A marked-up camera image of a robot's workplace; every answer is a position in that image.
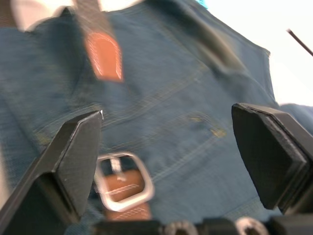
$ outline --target blue denim fabric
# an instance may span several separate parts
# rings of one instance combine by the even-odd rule
[[[96,80],[71,15],[31,33],[0,29],[0,164],[9,187],[64,121],[103,107],[100,154],[126,150],[143,160],[156,186],[155,219],[278,213],[263,208],[231,120],[237,102],[278,108],[268,51],[193,0],[146,0],[109,17],[123,52],[122,84]],[[81,224],[67,234],[89,234],[100,219],[91,193]]]

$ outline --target leather strap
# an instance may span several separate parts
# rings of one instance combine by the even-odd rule
[[[109,194],[113,201],[121,201],[125,198],[140,193],[144,189],[144,181],[138,170],[125,171],[125,181],[117,178],[117,175],[106,176],[106,182],[110,189]],[[124,212],[109,211],[105,209],[108,220],[149,220],[151,212],[148,203],[142,203]]]
[[[75,0],[74,3],[94,73],[100,80],[122,82],[121,50],[98,0]]]
[[[16,27],[10,0],[0,0],[0,27]]]

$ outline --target metal buckle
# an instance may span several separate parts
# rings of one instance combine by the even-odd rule
[[[144,180],[145,188],[143,189],[142,192],[140,192],[138,194],[135,194],[131,197],[125,198],[119,202],[115,202],[112,200],[111,196],[109,194],[107,194],[109,189],[108,189],[108,185],[107,185],[107,182],[105,180],[105,176],[102,172],[100,164],[102,161],[110,159],[113,171],[116,174],[118,174],[118,176],[120,177],[120,180],[125,180],[125,178],[123,178],[125,176],[124,176],[123,172],[121,171],[120,162],[116,161],[116,160],[119,160],[120,157],[124,157],[124,156],[130,157],[135,162],[135,164],[137,165],[137,167],[138,167],[138,169],[142,175],[142,178]],[[155,192],[154,185],[152,183],[150,175],[149,175],[146,167],[142,163],[142,161],[136,155],[134,155],[132,153],[128,153],[128,152],[119,152],[119,153],[113,153],[113,154],[107,154],[107,155],[99,156],[98,160],[97,160],[97,167],[96,167],[96,172],[95,172],[95,176],[94,176],[94,181],[97,185],[98,192],[100,194],[101,201],[102,201],[103,205],[108,210],[115,211],[115,212],[116,211],[117,212],[124,212],[130,208],[133,208],[133,207],[141,204],[141,203],[149,201],[153,197],[154,192]]]

